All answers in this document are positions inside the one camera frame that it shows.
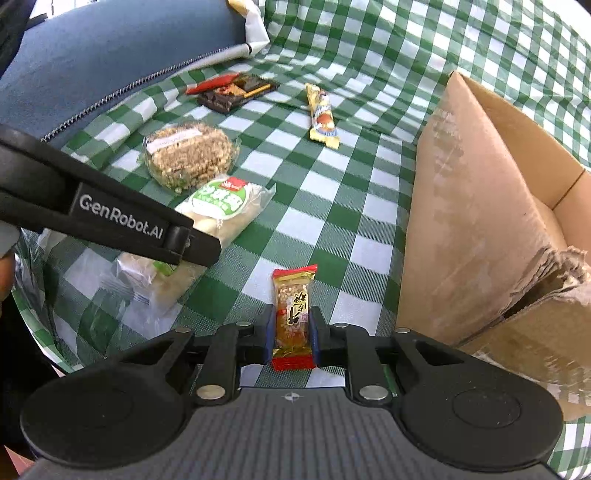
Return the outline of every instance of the human hand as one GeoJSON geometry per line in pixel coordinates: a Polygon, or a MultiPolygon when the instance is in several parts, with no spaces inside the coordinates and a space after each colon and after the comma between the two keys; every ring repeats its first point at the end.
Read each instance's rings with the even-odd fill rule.
{"type": "Polygon", "coordinates": [[[2,301],[8,297],[14,283],[14,253],[9,252],[0,258],[0,315],[2,315],[2,301]]]}

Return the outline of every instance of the snack package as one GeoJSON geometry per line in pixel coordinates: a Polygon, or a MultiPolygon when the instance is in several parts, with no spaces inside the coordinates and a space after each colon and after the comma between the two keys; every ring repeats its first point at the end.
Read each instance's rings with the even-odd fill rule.
{"type": "Polygon", "coordinates": [[[329,148],[339,148],[340,139],[332,116],[328,94],[316,85],[306,83],[308,104],[312,113],[310,139],[323,142],[329,148]]]}
{"type": "Polygon", "coordinates": [[[160,185],[181,193],[225,174],[238,152],[223,130],[186,122],[147,136],[141,158],[160,185]]]}
{"type": "Polygon", "coordinates": [[[275,370],[314,368],[308,335],[310,286],[318,265],[293,270],[274,270],[273,285],[277,304],[275,370]]]}
{"type": "MultiPolygon", "coordinates": [[[[220,239],[222,251],[265,209],[275,194],[254,183],[219,176],[176,207],[194,220],[193,227],[220,239]]],[[[116,260],[115,276],[133,289],[133,297],[149,304],[155,316],[166,313],[205,273],[189,262],[168,265],[129,253],[116,260]]]]}
{"type": "MultiPolygon", "coordinates": [[[[198,93],[197,101],[215,112],[229,113],[250,100],[272,92],[276,88],[277,84],[275,82],[249,73],[241,73],[227,85],[198,93]]],[[[191,95],[191,91],[192,89],[188,89],[187,94],[191,95]]]]}

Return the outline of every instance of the gingham cloth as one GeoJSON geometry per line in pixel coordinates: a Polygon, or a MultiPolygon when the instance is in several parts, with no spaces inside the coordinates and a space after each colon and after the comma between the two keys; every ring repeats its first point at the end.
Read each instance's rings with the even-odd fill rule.
{"type": "MultiPolygon", "coordinates": [[[[298,0],[261,5],[268,49],[241,63],[175,75],[128,98],[78,133],[64,151],[170,206],[137,163],[144,135],[182,119],[219,125],[242,149],[235,176],[275,184],[267,209],[159,327],[212,333],[251,319],[272,301],[277,267],[318,263],[312,301],[331,322],[388,335],[395,322],[420,128],[459,69],[507,98],[589,165],[591,51],[540,1],[298,0]],[[231,115],[184,95],[215,74],[250,71],[276,92],[231,115]],[[329,94],[337,151],[309,140],[304,83],[329,94]]],[[[76,369],[144,340],[105,301],[99,273],[119,252],[53,232],[19,244],[15,291],[37,342],[76,369]]],[[[243,382],[342,384],[336,370],[276,374],[252,366],[243,382]]],[[[565,425],[550,465],[566,478],[591,473],[591,417],[565,425]]]]}

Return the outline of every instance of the green label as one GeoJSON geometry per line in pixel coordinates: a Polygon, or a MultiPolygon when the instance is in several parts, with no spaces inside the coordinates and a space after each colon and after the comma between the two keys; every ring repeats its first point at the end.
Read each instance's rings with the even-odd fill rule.
{"type": "Polygon", "coordinates": [[[191,197],[193,210],[218,220],[232,218],[246,205],[249,195],[247,185],[247,182],[234,177],[210,181],[191,197]]]}
{"type": "Polygon", "coordinates": [[[165,277],[169,277],[177,269],[176,265],[169,265],[168,263],[155,261],[154,268],[158,270],[165,277]]]}

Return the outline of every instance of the cardboard box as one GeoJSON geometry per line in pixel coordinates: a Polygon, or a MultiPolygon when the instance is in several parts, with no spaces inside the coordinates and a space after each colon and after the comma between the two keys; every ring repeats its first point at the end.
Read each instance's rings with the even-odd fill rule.
{"type": "Polygon", "coordinates": [[[553,137],[453,73],[417,145],[397,326],[591,413],[591,175],[553,137]]]}

